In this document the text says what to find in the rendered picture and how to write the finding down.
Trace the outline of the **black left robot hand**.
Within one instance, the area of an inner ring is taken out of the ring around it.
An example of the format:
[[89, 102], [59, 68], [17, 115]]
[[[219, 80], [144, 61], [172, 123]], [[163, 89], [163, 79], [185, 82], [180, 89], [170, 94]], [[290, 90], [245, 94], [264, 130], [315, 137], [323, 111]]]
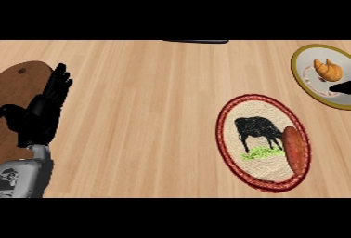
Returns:
[[27, 108], [5, 104], [0, 107], [0, 118], [6, 118], [9, 130], [18, 133], [18, 147], [49, 145], [55, 138], [61, 111], [73, 85], [67, 65], [59, 63], [43, 93], [36, 95]]

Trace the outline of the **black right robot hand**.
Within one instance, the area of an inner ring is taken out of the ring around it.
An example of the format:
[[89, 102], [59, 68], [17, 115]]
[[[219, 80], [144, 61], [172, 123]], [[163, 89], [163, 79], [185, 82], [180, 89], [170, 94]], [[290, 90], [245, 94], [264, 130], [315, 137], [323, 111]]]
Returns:
[[329, 90], [332, 92], [338, 92], [338, 93], [343, 93], [346, 95], [351, 95], [351, 81], [347, 81], [341, 84], [332, 85], [329, 87]]

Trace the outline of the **golden croissant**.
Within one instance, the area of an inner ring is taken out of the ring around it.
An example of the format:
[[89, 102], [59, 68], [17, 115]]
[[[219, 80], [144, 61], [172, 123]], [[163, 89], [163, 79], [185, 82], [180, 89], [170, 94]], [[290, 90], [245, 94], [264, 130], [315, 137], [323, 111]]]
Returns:
[[329, 59], [325, 62], [315, 60], [315, 69], [321, 78], [328, 82], [338, 82], [343, 78], [343, 68]]

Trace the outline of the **olive rimmed white placemat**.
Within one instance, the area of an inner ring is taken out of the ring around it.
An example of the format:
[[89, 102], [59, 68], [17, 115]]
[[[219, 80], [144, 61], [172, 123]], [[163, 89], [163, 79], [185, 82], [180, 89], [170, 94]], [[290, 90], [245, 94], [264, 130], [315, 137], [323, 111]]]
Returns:
[[[337, 65], [341, 68], [341, 79], [326, 80], [318, 72], [318, 65]], [[351, 81], [351, 55], [329, 45], [303, 46], [292, 55], [291, 70], [306, 93], [325, 105], [351, 111], [351, 95], [329, 90], [331, 86]]]

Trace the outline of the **red rimmed cow print placemat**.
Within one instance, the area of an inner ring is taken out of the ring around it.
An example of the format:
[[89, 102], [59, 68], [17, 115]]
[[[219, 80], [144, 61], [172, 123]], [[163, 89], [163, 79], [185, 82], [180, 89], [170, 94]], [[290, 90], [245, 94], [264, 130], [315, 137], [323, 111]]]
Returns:
[[[294, 126], [304, 144], [304, 171], [291, 169], [284, 150], [284, 130]], [[225, 105], [216, 125], [225, 163], [239, 180], [264, 192], [288, 192], [304, 181], [312, 166], [312, 145], [303, 122], [273, 98], [245, 94]]]

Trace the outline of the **brown wooden cutting board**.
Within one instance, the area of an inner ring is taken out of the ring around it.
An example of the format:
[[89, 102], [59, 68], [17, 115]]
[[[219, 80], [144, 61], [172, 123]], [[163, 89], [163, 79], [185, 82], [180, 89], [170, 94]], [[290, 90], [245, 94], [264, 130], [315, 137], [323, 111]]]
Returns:
[[[0, 72], [0, 107], [15, 104], [24, 108], [45, 90], [52, 68], [43, 61], [27, 61]], [[17, 147], [18, 134], [9, 130], [8, 121], [0, 118], [0, 164], [21, 158], [31, 158], [31, 151]]]

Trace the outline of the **reddish brown oval object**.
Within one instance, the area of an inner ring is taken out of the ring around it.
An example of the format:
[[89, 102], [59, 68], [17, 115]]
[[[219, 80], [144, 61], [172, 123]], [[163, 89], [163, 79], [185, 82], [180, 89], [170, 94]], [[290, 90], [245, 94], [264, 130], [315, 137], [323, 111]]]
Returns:
[[304, 144], [300, 131], [294, 126], [284, 130], [284, 150], [291, 169], [297, 175], [304, 171]]

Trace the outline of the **flat black object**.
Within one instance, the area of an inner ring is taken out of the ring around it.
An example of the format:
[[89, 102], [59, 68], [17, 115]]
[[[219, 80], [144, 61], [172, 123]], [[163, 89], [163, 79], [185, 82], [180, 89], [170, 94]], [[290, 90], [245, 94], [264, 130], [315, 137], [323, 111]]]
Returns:
[[194, 44], [226, 44], [229, 40], [164, 40], [176, 43], [194, 43]]

